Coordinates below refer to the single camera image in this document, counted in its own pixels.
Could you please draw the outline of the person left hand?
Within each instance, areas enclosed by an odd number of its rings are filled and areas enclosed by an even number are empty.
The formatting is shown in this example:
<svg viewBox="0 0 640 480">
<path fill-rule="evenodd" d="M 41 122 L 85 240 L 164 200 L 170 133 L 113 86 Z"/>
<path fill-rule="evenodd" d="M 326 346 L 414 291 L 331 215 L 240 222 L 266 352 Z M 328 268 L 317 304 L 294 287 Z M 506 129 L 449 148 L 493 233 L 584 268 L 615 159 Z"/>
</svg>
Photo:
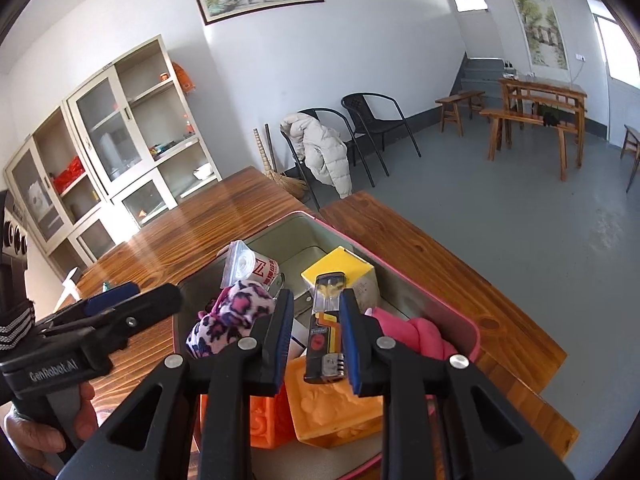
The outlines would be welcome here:
<svg viewBox="0 0 640 480">
<path fill-rule="evenodd" d="M 74 420 L 74 429 L 78 439 L 87 441 L 99 427 L 92 405 L 96 395 L 93 385 L 90 382 L 81 384 L 79 395 L 80 409 Z M 24 418 L 16 408 L 11 408 L 4 418 L 4 429 L 15 452 L 34 478 L 55 478 L 56 472 L 48 462 L 47 454 L 58 455 L 65 450 L 64 437 L 58 430 Z"/>
</svg>

